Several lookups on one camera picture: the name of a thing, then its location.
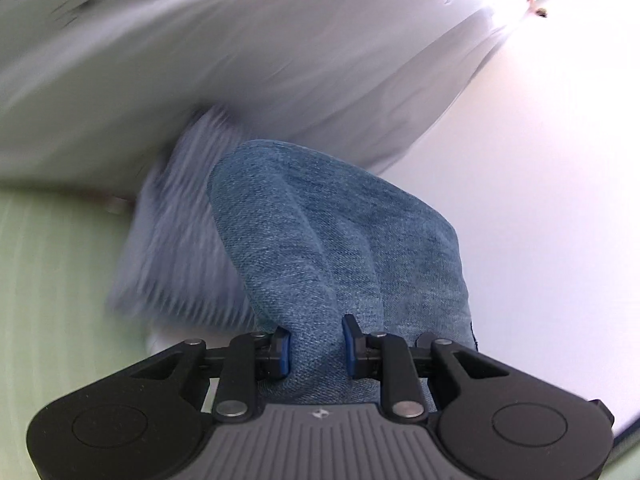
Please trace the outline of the blue denim jeans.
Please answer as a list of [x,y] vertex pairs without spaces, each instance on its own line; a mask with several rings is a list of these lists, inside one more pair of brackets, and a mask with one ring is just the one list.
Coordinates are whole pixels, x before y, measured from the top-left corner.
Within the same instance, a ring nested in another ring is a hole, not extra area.
[[208,196],[258,328],[292,337],[290,374],[262,387],[266,401],[378,400],[373,380],[347,374],[345,315],[367,332],[475,347],[457,233],[422,200],[329,155],[266,140],[217,162]]

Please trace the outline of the white printed carrot sheet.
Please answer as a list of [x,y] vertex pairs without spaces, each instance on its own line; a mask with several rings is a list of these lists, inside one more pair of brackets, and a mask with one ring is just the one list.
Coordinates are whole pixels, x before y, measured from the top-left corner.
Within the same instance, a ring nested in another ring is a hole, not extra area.
[[214,104],[381,171],[501,29],[482,0],[1,0],[1,177],[136,192]]

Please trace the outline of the green grid cutting mat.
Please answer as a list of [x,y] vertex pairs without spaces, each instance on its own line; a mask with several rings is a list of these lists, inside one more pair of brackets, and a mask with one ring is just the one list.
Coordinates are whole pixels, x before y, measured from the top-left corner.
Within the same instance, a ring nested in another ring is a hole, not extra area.
[[144,330],[105,307],[128,229],[101,203],[2,190],[2,478],[36,478],[25,436],[40,408],[145,357]]

